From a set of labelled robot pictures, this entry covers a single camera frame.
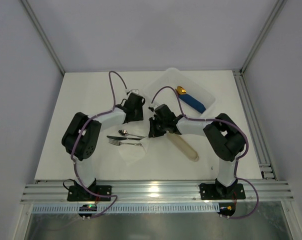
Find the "silver fork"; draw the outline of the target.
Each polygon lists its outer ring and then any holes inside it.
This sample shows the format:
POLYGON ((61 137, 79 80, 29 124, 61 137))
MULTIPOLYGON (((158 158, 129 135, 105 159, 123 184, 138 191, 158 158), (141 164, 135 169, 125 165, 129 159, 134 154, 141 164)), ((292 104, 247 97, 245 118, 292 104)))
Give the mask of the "silver fork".
POLYGON ((114 140, 114 139, 108 139, 108 142, 115 146, 122 146, 122 145, 139 146, 139 147, 143 146, 141 143, 122 142, 120 140, 114 140))

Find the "right aluminium frame post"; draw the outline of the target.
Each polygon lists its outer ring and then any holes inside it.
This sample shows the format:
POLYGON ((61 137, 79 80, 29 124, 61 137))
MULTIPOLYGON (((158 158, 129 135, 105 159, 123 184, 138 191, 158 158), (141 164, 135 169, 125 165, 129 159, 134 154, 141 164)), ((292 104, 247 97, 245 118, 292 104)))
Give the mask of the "right aluminium frame post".
POLYGON ((255 55, 257 54, 258 50, 261 48, 262 44, 264 43, 265 39, 267 38, 269 32, 271 31, 273 25, 275 24, 277 18, 281 14, 284 6, 286 5, 287 0, 276 0, 274 6, 271 8, 269 15, 267 16, 259 34, 254 41, 250 51, 245 58, 245 61, 239 70, 241 75, 243 75, 247 69, 249 68, 251 62, 253 61, 255 55))

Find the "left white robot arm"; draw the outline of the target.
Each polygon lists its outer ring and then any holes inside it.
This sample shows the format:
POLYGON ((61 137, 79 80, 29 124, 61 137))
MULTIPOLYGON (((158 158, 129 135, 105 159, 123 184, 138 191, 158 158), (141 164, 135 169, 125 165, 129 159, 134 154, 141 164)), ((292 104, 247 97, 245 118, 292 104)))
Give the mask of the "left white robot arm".
POLYGON ((115 196, 109 186, 98 186, 93 173, 92 155, 96 150, 100 132, 111 127, 139 122, 144 119, 143 106, 146 100, 131 92, 120 104, 112 109, 92 116, 78 112, 72 118, 61 144, 70 154, 75 173, 73 185, 68 187, 67 201, 109 202, 115 196))

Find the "gold cutlery in roll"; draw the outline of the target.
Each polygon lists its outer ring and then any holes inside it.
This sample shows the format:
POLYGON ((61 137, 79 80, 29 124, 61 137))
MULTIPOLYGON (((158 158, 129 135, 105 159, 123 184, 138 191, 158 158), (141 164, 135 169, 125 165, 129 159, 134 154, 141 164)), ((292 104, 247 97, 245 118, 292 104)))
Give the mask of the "gold cutlery in roll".
POLYGON ((182 86, 177 86, 175 88, 176 93, 180 96, 180 95, 185 95, 187 93, 187 91, 182 87, 182 86))

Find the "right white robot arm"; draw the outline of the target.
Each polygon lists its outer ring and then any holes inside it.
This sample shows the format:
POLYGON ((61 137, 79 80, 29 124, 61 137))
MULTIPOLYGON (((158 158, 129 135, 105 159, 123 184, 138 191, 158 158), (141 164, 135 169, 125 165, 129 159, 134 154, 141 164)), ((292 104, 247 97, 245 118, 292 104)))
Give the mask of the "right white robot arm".
POLYGON ((166 104, 150 107, 153 117, 149 118, 149 138, 165 134, 195 135, 206 137, 214 153, 219 158, 218 176, 214 183, 199 185, 202 200, 244 200, 244 187, 238 182, 236 169, 241 152, 248 139, 239 127, 225 113, 216 118, 187 118, 176 116, 166 104))

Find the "silver knife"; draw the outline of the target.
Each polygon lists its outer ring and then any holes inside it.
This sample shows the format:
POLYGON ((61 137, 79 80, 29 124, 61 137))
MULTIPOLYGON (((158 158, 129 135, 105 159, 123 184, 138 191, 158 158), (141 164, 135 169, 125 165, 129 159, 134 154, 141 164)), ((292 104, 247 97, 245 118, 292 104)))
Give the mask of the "silver knife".
POLYGON ((108 139, 111 139, 111 140, 116 140, 116 141, 124 141, 124 140, 134 140, 134 141, 140 141, 143 138, 137 138, 137 137, 123 137, 123 136, 111 136, 111 135, 107 135, 106 136, 108 139))

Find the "white plastic basket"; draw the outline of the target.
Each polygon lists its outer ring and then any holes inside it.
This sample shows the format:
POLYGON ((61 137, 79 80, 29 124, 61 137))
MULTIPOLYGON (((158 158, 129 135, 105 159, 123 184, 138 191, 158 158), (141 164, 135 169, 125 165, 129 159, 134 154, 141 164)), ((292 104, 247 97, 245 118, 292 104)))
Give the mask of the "white plastic basket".
POLYGON ((143 89, 144 97, 154 105, 166 104, 175 115, 184 112, 191 118, 206 118, 217 98, 207 88, 176 68, 169 68, 143 89))

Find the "aluminium frame post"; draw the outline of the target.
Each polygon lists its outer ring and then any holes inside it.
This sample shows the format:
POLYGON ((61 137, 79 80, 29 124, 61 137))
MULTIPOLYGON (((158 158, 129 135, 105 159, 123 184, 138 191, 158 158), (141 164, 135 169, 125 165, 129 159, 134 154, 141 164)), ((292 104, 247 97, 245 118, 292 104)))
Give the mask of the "aluminium frame post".
POLYGON ((264 43, 265 39, 267 38, 269 32, 271 31, 273 25, 275 24, 277 18, 281 14, 284 6, 286 5, 287 0, 276 0, 274 6, 271 8, 269 15, 267 16, 259 34, 254 41, 250 51, 245 58, 245 61, 239 70, 241 75, 243 75, 247 69, 249 68, 251 62, 253 61, 255 55, 257 54, 258 50, 261 48, 262 44, 264 43))
POLYGON ((51 59, 55 63, 56 67, 58 68, 59 72, 61 73, 62 76, 65 75, 66 71, 65 68, 63 67, 51 41, 49 40, 44 28, 42 27, 36 13, 34 12, 31 4, 29 3, 28 0, 19 0, 21 6, 23 7, 26 15, 28 16, 31 24, 35 28, 40 40, 42 41, 44 47, 46 48, 48 54, 50 55, 51 59))

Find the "silver spoon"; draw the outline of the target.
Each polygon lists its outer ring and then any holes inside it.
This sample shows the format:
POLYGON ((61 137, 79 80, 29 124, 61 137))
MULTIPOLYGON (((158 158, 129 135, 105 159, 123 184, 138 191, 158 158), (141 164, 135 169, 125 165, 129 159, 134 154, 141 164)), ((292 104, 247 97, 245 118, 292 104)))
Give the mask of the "silver spoon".
POLYGON ((125 129, 120 129, 118 130, 118 133, 121 135, 121 136, 124 136, 124 137, 137 137, 137 138, 140 138, 140 139, 143 139, 145 138, 146 136, 141 136, 141 135, 136 135, 136 134, 130 134, 127 130, 125 129))

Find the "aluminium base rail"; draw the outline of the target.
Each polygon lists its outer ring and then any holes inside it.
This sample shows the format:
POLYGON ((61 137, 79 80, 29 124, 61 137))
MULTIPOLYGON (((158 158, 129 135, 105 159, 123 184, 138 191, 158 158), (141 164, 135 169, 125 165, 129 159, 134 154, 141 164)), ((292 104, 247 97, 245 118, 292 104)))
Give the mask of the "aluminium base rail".
MULTIPOLYGON (((293 201, 294 196, 286 181, 251 180, 261 202, 293 201)), ((111 186, 117 203, 200 203, 201 181, 98 181, 98 185, 111 186)), ((27 184, 22 204, 48 204, 67 202, 68 191, 61 181, 39 181, 27 184)))

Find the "oval wooden cutlery tray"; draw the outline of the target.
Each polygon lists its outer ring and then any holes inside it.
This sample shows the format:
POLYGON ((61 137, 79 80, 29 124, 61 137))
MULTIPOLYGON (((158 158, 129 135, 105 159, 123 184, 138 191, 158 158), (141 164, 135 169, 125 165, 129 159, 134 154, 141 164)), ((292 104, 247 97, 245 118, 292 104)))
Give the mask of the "oval wooden cutlery tray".
POLYGON ((198 162, 198 152, 180 135, 169 133, 167 138, 191 161, 198 162))

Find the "white paper napkin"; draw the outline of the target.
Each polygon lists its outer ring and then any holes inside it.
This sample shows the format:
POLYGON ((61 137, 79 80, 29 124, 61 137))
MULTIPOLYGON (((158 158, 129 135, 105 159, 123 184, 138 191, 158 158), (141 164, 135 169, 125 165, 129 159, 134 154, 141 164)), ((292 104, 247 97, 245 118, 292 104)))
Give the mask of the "white paper napkin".
POLYGON ((140 145, 122 144, 119 146, 118 151, 127 166, 132 165, 139 160, 142 160, 148 151, 150 140, 143 138, 138 142, 140 145))

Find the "right aluminium side rail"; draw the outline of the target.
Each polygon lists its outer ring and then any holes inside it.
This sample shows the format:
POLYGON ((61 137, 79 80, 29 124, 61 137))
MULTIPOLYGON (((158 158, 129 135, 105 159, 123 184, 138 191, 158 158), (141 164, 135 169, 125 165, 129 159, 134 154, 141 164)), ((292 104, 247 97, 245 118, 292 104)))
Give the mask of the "right aluminium side rail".
POLYGON ((277 181, 278 178, 271 162, 271 156, 267 149, 267 145, 262 134, 262 130, 260 128, 260 124, 258 122, 258 118, 254 110, 248 88, 245 83, 244 75, 240 72, 240 70, 233 70, 232 72, 244 110, 244 115, 251 136, 253 149, 257 156, 261 176, 264 180, 267 181, 277 181))

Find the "left aluminium frame post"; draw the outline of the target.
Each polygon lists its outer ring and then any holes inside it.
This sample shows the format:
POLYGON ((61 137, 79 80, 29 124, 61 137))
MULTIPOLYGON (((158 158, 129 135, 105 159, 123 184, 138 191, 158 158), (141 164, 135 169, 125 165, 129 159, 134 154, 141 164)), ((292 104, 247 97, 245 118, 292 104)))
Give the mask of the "left aluminium frame post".
POLYGON ((51 59, 55 63, 56 67, 58 68, 59 72, 61 73, 62 76, 65 75, 66 71, 65 68, 63 67, 51 41, 49 40, 44 28, 42 27, 36 13, 34 12, 31 4, 29 3, 28 0, 19 0, 21 6, 23 7, 26 15, 28 16, 31 24, 35 28, 40 40, 42 41, 44 47, 46 48, 48 54, 50 55, 51 59))

